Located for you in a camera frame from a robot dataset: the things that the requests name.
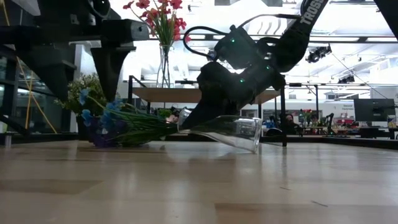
tipped-over glass vase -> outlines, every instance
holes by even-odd
[[[178,127],[191,113],[183,109],[178,119]],[[256,153],[261,135],[261,118],[223,115],[190,129],[178,129],[179,133],[199,134],[218,142]]]

yellow cable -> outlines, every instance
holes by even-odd
[[[5,2],[3,2],[3,4],[2,4],[2,8],[3,8],[3,11],[4,11],[4,16],[6,17],[7,26],[10,26],[10,21],[9,21],[9,18],[8,18],[7,7],[6,7],[6,3],[5,3]],[[37,102],[36,97],[32,94],[32,87],[29,86],[29,84],[28,84],[28,82],[27,82],[26,75],[25,75],[24,70],[22,69],[22,65],[21,65],[21,61],[20,61],[19,57],[17,57],[17,64],[18,64],[18,66],[19,66],[19,69],[20,69],[21,72],[22,72],[22,75],[24,76],[25,83],[26,83],[26,85],[28,86],[28,89],[29,89],[29,97],[32,95],[32,99],[35,101],[35,103],[36,103],[36,105],[37,105],[37,108],[38,108],[39,111],[42,113],[42,115],[43,115],[44,119],[46,120],[47,124],[49,124],[50,127],[51,127],[51,129],[53,130],[53,132],[54,132],[55,134],[57,134],[57,131],[56,131],[55,128],[52,126],[51,122],[50,122],[49,119],[46,117],[46,115],[44,114],[43,110],[40,108],[40,105],[39,105],[39,103]]]
[[[32,89],[32,82],[33,82],[33,72],[30,73],[30,83],[29,83],[29,89]],[[29,99],[27,101],[27,110],[26,110],[26,120],[25,120],[25,128],[28,129],[29,125],[29,111],[30,111],[30,99],[32,97],[32,92],[29,92]]]

computer monitor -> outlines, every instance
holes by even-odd
[[[385,121],[395,116],[393,99],[354,99],[356,121]]]

clear glass vase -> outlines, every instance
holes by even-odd
[[[191,113],[183,109],[178,118],[178,127]],[[178,129],[179,133],[199,134],[218,142],[257,153],[261,136],[261,118],[223,115],[190,129]]]
[[[174,88],[174,66],[173,58],[174,48],[168,45],[161,45],[160,49],[160,65],[157,70],[156,87],[157,88]]]

light wood surface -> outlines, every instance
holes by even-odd
[[[398,153],[329,144],[0,149],[1,224],[397,224]]]
[[[197,88],[133,88],[132,92],[154,103],[198,103],[201,98],[201,91]],[[257,96],[255,103],[264,103],[279,95],[279,91],[266,90]]]

